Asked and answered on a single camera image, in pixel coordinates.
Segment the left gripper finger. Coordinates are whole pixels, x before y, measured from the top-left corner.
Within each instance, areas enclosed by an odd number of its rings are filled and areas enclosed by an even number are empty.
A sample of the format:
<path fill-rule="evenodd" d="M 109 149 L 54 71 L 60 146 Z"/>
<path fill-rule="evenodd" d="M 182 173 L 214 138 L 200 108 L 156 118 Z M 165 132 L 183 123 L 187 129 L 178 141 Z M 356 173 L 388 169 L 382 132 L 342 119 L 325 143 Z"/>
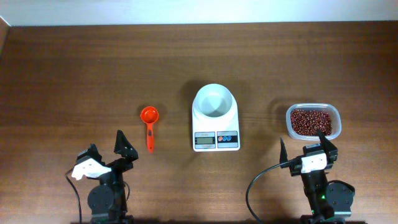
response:
<path fill-rule="evenodd" d="M 121 155 L 121 157 L 127 159 L 128 161 L 135 161 L 139 158 L 137 151 L 127 140 L 121 130 L 118 130 L 116 134 L 114 153 Z"/>
<path fill-rule="evenodd" d="M 76 163 L 80 164 L 88 159 L 94 159 L 99 164 L 104 165 L 104 162 L 102 161 L 102 156 L 99 154 L 95 144 L 90 144 L 90 147 L 88 149 L 80 152 L 77 156 Z"/>

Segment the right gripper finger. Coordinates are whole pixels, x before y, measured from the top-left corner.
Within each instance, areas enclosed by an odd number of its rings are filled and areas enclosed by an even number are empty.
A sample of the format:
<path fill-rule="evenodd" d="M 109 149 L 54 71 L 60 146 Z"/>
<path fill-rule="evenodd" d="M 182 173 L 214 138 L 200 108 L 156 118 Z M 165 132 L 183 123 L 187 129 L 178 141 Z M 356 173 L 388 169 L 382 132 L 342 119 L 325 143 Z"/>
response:
<path fill-rule="evenodd" d="M 287 157 L 287 151 L 285 148 L 285 144 L 282 138 L 280 138 L 280 156 L 279 156 L 279 164 L 282 169 L 288 168 L 290 166 L 290 161 Z"/>
<path fill-rule="evenodd" d="M 320 129 L 317 129 L 317 134 L 320 139 L 321 147 L 325 152 L 338 152 L 338 148 L 326 138 Z"/>

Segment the orange measuring scoop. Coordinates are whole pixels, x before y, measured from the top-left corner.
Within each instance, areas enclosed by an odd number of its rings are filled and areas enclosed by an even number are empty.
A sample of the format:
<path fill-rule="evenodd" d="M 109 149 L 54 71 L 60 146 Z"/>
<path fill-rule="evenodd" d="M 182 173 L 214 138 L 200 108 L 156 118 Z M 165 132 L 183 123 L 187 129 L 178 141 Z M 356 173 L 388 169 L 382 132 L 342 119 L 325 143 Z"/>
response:
<path fill-rule="evenodd" d="M 146 131 L 147 132 L 147 134 L 146 134 L 146 136 L 147 136 L 147 150 L 150 153 L 153 153 L 154 152 L 154 148 L 155 148 L 153 125 L 159 119 L 159 112 L 153 106 L 146 106 L 141 111 L 140 117 L 141 117 L 141 120 L 147 126 L 147 131 Z"/>

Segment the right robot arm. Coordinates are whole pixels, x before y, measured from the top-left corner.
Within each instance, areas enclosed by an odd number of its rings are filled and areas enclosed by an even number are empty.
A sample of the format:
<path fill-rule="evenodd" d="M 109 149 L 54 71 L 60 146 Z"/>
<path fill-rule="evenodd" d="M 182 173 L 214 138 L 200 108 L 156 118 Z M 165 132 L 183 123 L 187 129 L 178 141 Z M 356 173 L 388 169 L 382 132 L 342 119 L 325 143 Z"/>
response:
<path fill-rule="evenodd" d="M 280 142 L 280 167 L 288 168 L 290 175 L 301 176 L 303 191 L 312 213 L 302 215 L 300 222 L 345 223 L 351 216 L 355 188 L 341 180 L 329 181 L 326 170 L 331 169 L 338 158 L 338 148 L 317 131 L 320 142 L 303 147 L 303 154 L 288 159 L 283 141 Z"/>

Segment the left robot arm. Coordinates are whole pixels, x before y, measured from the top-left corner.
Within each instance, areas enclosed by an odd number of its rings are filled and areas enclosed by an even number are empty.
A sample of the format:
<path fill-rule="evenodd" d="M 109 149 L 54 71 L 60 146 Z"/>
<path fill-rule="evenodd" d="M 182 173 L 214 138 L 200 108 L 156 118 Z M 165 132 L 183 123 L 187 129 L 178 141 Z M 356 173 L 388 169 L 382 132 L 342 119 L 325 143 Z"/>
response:
<path fill-rule="evenodd" d="M 121 157 L 106 164 L 96 145 L 91 144 L 79 153 L 72 169 L 72 177 L 76 180 L 86 177 L 99 181 L 87 199 L 91 209 L 91 223 L 134 223 L 134 217 L 127 214 L 129 192 L 125 190 L 129 186 L 123 179 L 123 173 L 133 168 L 133 162 L 139 156 L 121 130 L 116 134 L 114 153 Z"/>

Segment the white digital kitchen scale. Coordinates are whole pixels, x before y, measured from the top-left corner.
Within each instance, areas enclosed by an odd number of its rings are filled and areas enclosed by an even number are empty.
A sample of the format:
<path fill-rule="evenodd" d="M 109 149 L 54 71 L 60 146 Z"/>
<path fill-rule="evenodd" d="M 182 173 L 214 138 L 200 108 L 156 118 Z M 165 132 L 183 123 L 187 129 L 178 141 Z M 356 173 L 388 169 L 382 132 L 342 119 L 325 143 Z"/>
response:
<path fill-rule="evenodd" d="M 232 119 L 197 119 L 192 114 L 193 150 L 196 152 L 237 151 L 241 147 L 238 114 Z"/>

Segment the white bowl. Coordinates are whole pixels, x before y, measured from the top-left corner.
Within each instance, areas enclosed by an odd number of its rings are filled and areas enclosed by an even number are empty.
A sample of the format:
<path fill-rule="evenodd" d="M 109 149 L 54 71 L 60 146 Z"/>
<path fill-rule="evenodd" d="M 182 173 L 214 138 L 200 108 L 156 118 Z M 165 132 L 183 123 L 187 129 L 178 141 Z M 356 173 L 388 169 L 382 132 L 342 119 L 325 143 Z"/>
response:
<path fill-rule="evenodd" d="M 228 88 L 211 83 L 198 90 L 192 103 L 192 114 L 197 119 L 228 122 L 238 114 L 238 106 Z"/>

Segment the red beans in container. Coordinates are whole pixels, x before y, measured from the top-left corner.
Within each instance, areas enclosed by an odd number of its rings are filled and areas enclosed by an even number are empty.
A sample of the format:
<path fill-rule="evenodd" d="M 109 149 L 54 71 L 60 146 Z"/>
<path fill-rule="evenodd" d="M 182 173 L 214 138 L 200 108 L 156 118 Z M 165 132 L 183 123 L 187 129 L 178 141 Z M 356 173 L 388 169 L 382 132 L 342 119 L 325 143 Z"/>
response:
<path fill-rule="evenodd" d="M 331 117 L 324 111 L 295 109 L 290 114 L 292 129 L 302 136 L 318 136 L 317 129 L 324 135 L 332 132 Z"/>

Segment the clear plastic container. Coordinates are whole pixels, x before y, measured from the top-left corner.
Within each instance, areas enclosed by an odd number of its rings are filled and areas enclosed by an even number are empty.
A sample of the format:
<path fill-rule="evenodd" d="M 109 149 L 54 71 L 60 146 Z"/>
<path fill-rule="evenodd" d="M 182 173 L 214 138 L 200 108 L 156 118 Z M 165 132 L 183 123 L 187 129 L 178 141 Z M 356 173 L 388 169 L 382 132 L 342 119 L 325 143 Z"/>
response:
<path fill-rule="evenodd" d="M 337 138 L 342 131 L 338 110 L 324 103 L 300 103 L 286 112 L 289 136 L 293 139 L 317 141 L 320 130 L 327 139 Z"/>

